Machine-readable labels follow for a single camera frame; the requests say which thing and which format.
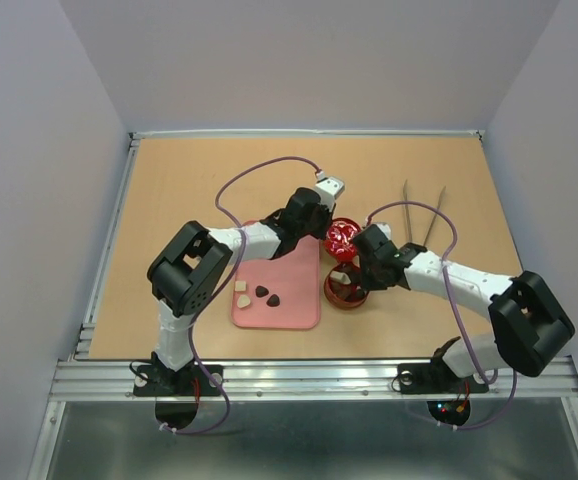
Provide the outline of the white heart chocolate top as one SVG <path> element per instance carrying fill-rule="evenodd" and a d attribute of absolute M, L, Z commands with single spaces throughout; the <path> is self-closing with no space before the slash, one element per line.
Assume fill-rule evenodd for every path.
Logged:
<path fill-rule="evenodd" d="M 330 278 L 332 281 L 335 281 L 337 283 L 341 283 L 341 284 L 349 284 L 350 283 L 350 278 L 345 272 L 332 271 L 330 273 Z"/>

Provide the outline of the red round tin lid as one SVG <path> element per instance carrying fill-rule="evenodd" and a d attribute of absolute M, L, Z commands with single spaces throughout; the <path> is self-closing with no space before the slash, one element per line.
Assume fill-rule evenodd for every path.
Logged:
<path fill-rule="evenodd" d="M 357 256 L 352 239 L 360 231 L 360 226 L 349 218 L 333 219 L 323 240 L 324 250 L 339 263 L 352 262 Z"/>

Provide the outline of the red round tin box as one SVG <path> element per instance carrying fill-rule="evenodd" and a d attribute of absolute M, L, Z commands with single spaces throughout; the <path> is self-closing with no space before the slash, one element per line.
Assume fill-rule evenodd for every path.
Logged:
<path fill-rule="evenodd" d="M 340 263 L 326 276 L 323 291 L 328 302 L 339 309 L 362 306 L 369 292 L 361 287 L 361 271 L 354 263 Z"/>

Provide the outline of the dark square chocolate top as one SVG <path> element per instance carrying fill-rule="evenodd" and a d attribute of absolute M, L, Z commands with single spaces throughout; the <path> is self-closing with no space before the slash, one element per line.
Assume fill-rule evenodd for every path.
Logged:
<path fill-rule="evenodd" d="M 353 292 L 353 287 L 351 285 L 332 283 L 331 290 L 335 296 L 345 299 Z"/>

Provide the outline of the pink plastic tray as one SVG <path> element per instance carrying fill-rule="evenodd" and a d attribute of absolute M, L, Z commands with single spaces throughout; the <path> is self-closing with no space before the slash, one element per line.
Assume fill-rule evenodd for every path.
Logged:
<path fill-rule="evenodd" d="M 237 281 L 245 281 L 244 292 L 232 295 L 231 319 L 245 329 L 310 330 L 320 321 L 320 245 L 311 236 L 302 238 L 296 248 L 277 260 L 248 260 L 239 266 Z M 257 298 L 255 288 L 264 286 L 269 295 Z M 267 299 L 276 294 L 280 305 L 270 307 Z M 237 307 L 240 295 L 247 295 L 251 304 Z"/>

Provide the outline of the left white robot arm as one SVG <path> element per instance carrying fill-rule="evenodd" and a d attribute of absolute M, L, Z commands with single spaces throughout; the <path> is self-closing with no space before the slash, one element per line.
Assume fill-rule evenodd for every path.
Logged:
<path fill-rule="evenodd" d="M 231 314 L 241 328 L 309 330 L 320 320 L 320 241 L 331 226 L 343 184 L 300 187 L 285 207 L 244 226 L 207 229 L 187 222 L 147 271 L 159 308 L 157 382 L 168 393 L 191 382 L 190 330 L 235 271 Z"/>

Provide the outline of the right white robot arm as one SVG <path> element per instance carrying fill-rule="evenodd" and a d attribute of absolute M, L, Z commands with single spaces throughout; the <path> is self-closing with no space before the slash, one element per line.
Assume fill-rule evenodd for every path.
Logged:
<path fill-rule="evenodd" d="M 449 301 L 491 323 L 489 334 L 460 335 L 435 350 L 428 363 L 410 373 L 412 387 L 453 389 L 464 379 L 511 368 L 535 378 L 573 338 L 575 327 L 545 280 L 531 271 L 516 277 L 475 270 L 443 259 L 425 247 L 397 247 L 372 224 L 353 240 L 359 255 L 361 287 L 382 291 L 401 287 Z"/>

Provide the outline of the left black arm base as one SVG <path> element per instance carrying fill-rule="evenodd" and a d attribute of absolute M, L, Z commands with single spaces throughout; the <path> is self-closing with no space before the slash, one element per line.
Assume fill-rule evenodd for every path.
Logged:
<path fill-rule="evenodd" d="M 223 382 L 223 366 L 209 365 L 206 369 L 212 380 L 194 360 L 174 371 L 152 353 L 145 362 L 129 363 L 129 371 L 134 376 L 133 395 L 155 400 L 155 419 L 162 430 L 173 434 L 192 433 L 200 401 L 221 397 L 216 382 Z"/>

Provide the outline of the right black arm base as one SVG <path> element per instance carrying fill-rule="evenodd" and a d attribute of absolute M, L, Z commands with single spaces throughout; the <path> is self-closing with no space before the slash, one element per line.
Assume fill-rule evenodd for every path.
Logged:
<path fill-rule="evenodd" d="M 429 414 L 440 424 L 456 428 L 469 420 L 471 396 L 489 392 L 485 383 L 473 376 L 459 378 L 439 360 L 399 364 L 390 388 L 403 395 L 440 395 L 439 400 L 427 402 Z"/>

